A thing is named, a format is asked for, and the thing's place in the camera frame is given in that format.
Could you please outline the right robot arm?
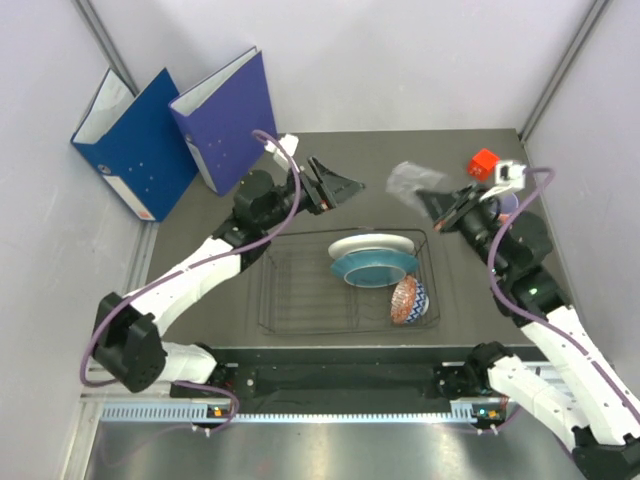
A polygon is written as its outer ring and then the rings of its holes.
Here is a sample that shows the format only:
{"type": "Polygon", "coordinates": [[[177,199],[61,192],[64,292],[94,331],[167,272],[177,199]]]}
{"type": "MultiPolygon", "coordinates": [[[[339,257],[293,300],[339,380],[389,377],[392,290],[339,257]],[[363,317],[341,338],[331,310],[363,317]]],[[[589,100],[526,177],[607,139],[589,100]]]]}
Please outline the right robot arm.
{"type": "Polygon", "coordinates": [[[453,192],[418,188],[410,197],[436,232],[458,233],[486,265],[500,311],[554,367],[562,392],[498,342],[476,346],[464,368],[469,388],[504,394],[564,446],[587,479],[639,476],[639,399],[606,361],[566,292],[544,267],[552,251],[545,221],[528,211],[532,192],[506,221],[491,191],[472,184],[453,192]]]}

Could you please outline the lilac plastic cup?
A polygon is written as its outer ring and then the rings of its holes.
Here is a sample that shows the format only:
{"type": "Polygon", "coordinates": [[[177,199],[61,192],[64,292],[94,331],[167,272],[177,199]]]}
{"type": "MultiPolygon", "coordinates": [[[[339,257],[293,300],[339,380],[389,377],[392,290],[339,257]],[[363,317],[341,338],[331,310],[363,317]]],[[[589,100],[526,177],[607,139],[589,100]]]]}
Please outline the lilac plastic cup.
{"type": "Polygon", "coordinates": [[[519,199],[515,193],[501,195],[499,199],[499,209],[501,215],[512,215],[519,207],[519,199]]]}

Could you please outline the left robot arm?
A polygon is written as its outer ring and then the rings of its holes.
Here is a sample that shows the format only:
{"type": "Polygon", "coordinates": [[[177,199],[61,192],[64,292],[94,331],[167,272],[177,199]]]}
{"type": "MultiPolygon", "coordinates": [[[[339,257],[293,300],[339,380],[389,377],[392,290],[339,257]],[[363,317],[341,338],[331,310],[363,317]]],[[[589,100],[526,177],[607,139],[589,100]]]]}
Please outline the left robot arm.
{"type": "Polygon", "coordinates": [[[231,214],[189,257],[134,292],[112,292],[100,301],[88,355],[111,374],[112,382],[132,393],[175,381],[190,382],[209,397],[224,390],[227,374],[210,350],[162,337],[209,291],[255,263],[277,229],[298,213],[321,215],[365,188],[314,157],[308,163],[309,172],[290,168],[282,185],[264,170],[249,172],[233,197],[231,214]]]}

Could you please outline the clear drinking glass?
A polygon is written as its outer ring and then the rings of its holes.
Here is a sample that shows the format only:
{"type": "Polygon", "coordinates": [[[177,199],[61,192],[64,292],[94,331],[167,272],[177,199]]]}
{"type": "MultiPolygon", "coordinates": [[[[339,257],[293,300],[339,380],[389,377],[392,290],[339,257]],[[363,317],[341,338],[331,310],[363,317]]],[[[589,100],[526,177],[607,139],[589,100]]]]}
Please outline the clear drinking glass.
{"type": "Polygon", "coordinates": [[[403,204],[420,210],[424,204],[419,198],[421,191],[442,193],[450,184],[449,176],[412,162],[396,165],[386,180],[386,192],[403,204]]]}

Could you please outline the red patterned bowl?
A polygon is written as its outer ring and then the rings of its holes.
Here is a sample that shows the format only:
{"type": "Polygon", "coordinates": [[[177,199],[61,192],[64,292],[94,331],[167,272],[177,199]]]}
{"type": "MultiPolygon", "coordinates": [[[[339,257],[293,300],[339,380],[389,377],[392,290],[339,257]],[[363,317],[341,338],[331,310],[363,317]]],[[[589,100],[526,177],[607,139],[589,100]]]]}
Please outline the red patterned bowl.
{"type": "Polygon", "coordinates": [[[406,323],[412,312],[417,292],[417,283],[406,276],[395,287],[391,298],[390,315],[394,324],[406,323]]]}

